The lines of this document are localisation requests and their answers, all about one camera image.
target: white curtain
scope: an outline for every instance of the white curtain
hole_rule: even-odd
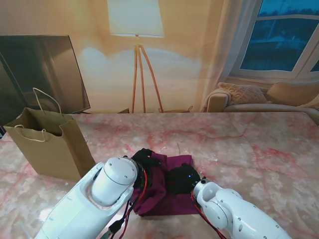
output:
[[[228,77],[247,32],[256,0],[225,0],[219,25],[209,79],[206,81],[202,104],[218,82]]]

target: lamp leg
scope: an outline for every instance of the lamp leg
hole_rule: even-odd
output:
[[[161,112],[161,113],[164,113],[164,110],[163,110],[163,107],[162,107],[162,105],[161,105],[161,101],[160,101],[160,93],[159,93],[159,89],[158,89],[158,86],[157,86],[157,84],[156,84],[155,75],[154,75],[154,72],[153,72],[153,69],[152,69],[152,66],[151,66],[151,63],[150,63],[149,57],[147,56],[146,51],[145,51],[145,49],[144,49],[143,45],[140,45],[140,48],[142,49],[143,55],[144,55],[144,57],[145,57],[145,59],[146,59],[146,62],[148,63],[148,66],[149,66],[149,69],[150,69],[150,72],[151,72],[151,75],[152,75],[152,79],[153,79],[153,83],[154,83],[155,91],[156,91],[156,94],[157,94],[157,96],[158,96],[160,112]]]
[[[135,91],[136,91],[136,76],[138,71],[138,46],[134,47],[134,83],[133,83],[133,98],[132,98],[132,113],[134,113],[134,104],[135,104]]]
[[[137,46],[137,51],[138,51],[138,58],[139,58],[139,63],[140,63],[140,69],[141,69],[141,83],[142,83],[143,111],[144,111],[144,113],[146,113],[146,108],[145,108],[145,93],[144,93],[143,66],[142,66],[141,52],[140,52],[140,48],[139,48],[138,46]]]

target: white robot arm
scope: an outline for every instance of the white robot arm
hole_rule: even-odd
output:
[[[131,198],[138,175],[129,158],[110,158],[95,165],[53,208],[35,239],[95,239]],[[233,239],[290,239],[269,216],[207,179],[198,182],[194,196],[207,219]]]
[[[193,193],[209,222],[233,239],[291,239],[276,221],[232,189],[204,178]]]
[[[95,165],[53,208],[35,239],[95,239],[133,194],[129,158]]]

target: white lamp shade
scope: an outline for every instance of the white lamp shade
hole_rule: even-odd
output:
[[[110,33],[164,37],[158,0],[108,0]]]

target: throw pillow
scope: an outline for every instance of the throw pillow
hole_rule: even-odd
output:
[[[319,110],[319,95],[317,95],[312,101],[307,104],[298,106],[299,108],[314,108]]]
[[[218,86],[230,93],[229,105],[263,104],[267,101],[258,86],[241,86],[223,82],[218,83]]]
[[[300,106],[309,103],[319,93],[319,81],[277,82],[265,94],[274,104]]]

